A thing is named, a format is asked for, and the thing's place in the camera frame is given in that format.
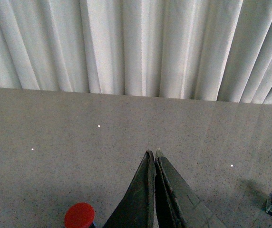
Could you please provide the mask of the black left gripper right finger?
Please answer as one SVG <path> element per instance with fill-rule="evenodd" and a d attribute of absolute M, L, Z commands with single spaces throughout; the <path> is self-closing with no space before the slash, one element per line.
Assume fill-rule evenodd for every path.
<path fill-rule="evenodd" d="M 155 154 L 155 208 L 161 228 L 220 228 L 220 219 L 197 197 L 160 149 Z"/>

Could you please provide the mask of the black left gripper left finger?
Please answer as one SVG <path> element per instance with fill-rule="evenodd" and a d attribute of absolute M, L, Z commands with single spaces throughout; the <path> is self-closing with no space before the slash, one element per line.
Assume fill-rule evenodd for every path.
<path fill-rule="evenodd" d="M 155 208 L 155 162 L 152 151 L 145 152 L 136 173 L 105 228 L 152 228 Z"/>

